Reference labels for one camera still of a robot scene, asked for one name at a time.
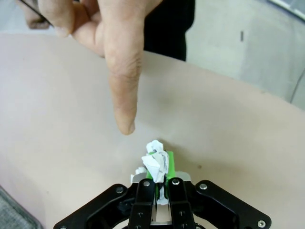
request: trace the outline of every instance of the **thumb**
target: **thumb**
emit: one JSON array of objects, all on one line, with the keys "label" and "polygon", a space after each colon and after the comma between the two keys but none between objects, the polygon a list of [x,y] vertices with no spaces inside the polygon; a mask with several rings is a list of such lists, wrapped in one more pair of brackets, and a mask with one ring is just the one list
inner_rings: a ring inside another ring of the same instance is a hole
[{"label": "thumb", "polygon": [[129,135],[135,130],[145,11],[126,4],[111,3],[101,6],[101,9],[114,115],[120,131]]},{"label": "thumb", "polygon": [[54,26],[57,35],[66,37],[74,29],[74,9],[72,0],[39,0],[41,14]]}]

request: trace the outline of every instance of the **fingernail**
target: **fingernail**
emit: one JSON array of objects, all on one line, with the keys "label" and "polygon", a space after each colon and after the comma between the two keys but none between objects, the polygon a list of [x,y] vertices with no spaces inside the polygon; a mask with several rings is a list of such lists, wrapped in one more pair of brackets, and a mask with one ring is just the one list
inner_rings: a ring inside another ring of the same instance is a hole
[{"label": "fingernail", "polygon": [[135,125],[134,125],[134,122],[130,125],[129,127],[129,134],[132,134],[135,130]]},{"label": "fingernail", "polygon": [[66,28],[55,27],[55,31],[59,37],[67,37],[69,35],[69,31]]}]

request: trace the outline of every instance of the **white crumpled paper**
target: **white crumpled paper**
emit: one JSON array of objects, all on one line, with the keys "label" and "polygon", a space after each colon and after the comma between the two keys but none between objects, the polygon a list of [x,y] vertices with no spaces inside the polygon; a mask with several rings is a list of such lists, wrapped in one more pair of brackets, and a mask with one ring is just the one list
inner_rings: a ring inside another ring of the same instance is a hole
[{"label": "white crumpled paper", "polygon": [[[164,176],[168,173],[169,157],[166,151],[163,149],[163,144],[158,140],[153,140],[146,145],[147,154],[142,157],[142,161],[152,175],[153,181],[155,183],[163,183]],[[136,170],[136,174],[143,171],[144,167],[140,167]],[[160,189],[160,199],[157,204],[166,205],[168,200],[164,196],[164,188]]]}]

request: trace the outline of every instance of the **silver screw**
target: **silver screw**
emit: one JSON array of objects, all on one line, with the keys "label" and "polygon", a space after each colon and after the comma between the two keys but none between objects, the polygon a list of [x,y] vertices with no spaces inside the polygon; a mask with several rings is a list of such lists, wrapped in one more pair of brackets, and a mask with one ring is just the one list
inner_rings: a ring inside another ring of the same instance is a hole
[{"label": "silver screw", "polygon": [[124,191],[124,188],[123,187],[117,187],[116,188],[116,193],[122,193]]},{"label": "silver screw", "polygon": [[264,228],[266,226],[266,223],[265,223],[265,221],[260,220],[260,221],[257,222],[257,225],[258,225],[259,228]]},{"label": "silver screw", "polygon": [[144,185],[145,187],[148,187],[148,186],[150,185],[150,183],[149,183],[149,181],[144,181],[143,185]]},{"label": "silver screw", "polygon": [[178,185],[180,183],[180,181],[178,180],[178,179],[174,179],[173,181],[172,181],[172,184],[173,185]]},{"label": "silver screw", "polygon": [[199,188],[202,189],[202,190],[206,190],[208,188],[208,186],[206,184],[201,184],[199,186]]}]

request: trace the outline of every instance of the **beige table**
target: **beige table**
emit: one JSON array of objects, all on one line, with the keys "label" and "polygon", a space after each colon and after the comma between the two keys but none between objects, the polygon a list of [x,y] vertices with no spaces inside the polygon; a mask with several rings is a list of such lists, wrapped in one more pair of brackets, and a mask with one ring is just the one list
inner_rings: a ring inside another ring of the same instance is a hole
[{"label": "beige table", "polygon": [[136,131],[123,136],[104,60],[72,39],[0,35],[0,185],[51,229],[112,184],[129,186],[157,138],[193,183],[213,181],[273,229],[303,229],[304,112],[180,61],[144,62]]}]

